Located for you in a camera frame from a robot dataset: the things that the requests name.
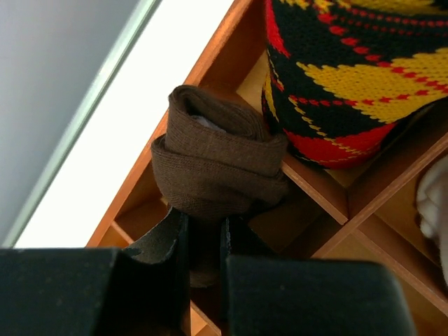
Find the dark brown striped sock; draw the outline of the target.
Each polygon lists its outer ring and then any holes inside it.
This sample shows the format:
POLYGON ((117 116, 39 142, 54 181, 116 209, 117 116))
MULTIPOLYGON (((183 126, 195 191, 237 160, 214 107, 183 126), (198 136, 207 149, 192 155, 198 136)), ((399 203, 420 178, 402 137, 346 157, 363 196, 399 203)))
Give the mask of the dark brown striped sock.
POLYGON ((162 196, 190 217, 192 287, 217 282, 227 217, 270 209, 286 196, 286 146, 248 105, 191 85, 171 92, 167 130, 151 145, 152 168, 162 196))

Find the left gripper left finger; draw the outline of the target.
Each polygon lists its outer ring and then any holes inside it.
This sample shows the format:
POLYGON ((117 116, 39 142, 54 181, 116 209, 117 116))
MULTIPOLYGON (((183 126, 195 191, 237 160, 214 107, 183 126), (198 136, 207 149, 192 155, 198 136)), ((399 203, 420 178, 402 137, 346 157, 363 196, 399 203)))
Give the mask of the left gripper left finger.
POLYGON ((126 248, 1 251, 2 335, 189 335, 188 217, 126 248))

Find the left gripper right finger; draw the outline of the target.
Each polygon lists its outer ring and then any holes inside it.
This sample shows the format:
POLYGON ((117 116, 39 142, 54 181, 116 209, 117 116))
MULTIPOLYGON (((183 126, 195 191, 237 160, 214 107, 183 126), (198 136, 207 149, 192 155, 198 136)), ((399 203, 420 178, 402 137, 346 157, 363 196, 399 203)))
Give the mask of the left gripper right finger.
POLYGON ((281 258, 239 216, 220 227, 226 335, 415 335, 403 290, 363 260, 281 258))

